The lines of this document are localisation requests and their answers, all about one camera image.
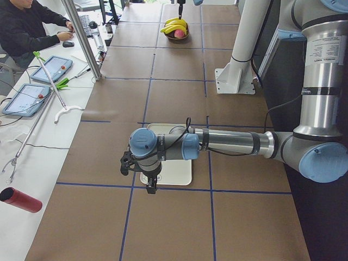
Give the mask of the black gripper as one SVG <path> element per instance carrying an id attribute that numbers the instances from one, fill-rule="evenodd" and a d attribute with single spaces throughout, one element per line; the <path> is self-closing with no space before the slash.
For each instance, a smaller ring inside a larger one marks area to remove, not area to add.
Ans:
<path id="1" fill-rule="evenodd" d="M 183 5 L 185 4 L 185 0 L 177 0 L 177 3 L 179 4 L 178 8 L 178 18 L 182 18 L 182 12 L 183 12 Z"/>
<path id="2" fill-rule="evenodd" d="M 143 169 L 138 170 L 144 176 L 144 178 L 141 178 L 141 180 L 147 184 L 146 190 L 148 194 L 156 194 L 158 175 L 160 174 L 161 170 L 162 166 L 158 166 L 156 169 L 151 171 L 145 171 Z"/>

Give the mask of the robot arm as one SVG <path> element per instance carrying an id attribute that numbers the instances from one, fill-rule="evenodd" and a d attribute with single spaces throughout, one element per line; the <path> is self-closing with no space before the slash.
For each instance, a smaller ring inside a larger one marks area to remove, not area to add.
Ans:
<path id="1" fill-rule="evenodd" d="M 142 172 L 149 194 L 157 191 L 166 160 L 193 160 L 202 151 L 230 157 L 276 159 L 318 183 L 347 172 L 347 148 L 340 143 L 337 112 L 347 49 L 347 1 L 281 1 L 277 35 L 306 40 L 299 125 L 291 132 L 232 132 L 174 126 L 167 134 L 135 130 L 120 171 Z"/>
<path id="2" fill-rule="evenodd" d="M 178 8 L 178 18 L 182 18 L 182 13 L 183 13 L 183 7 L 184 4 L 186 3 L 186 0 L 177 0 L 177 3 L 179 4 Z M 193 0 L 193 3 L 195 6 L 201 5 L 203 3 L 203 0 Z"/>

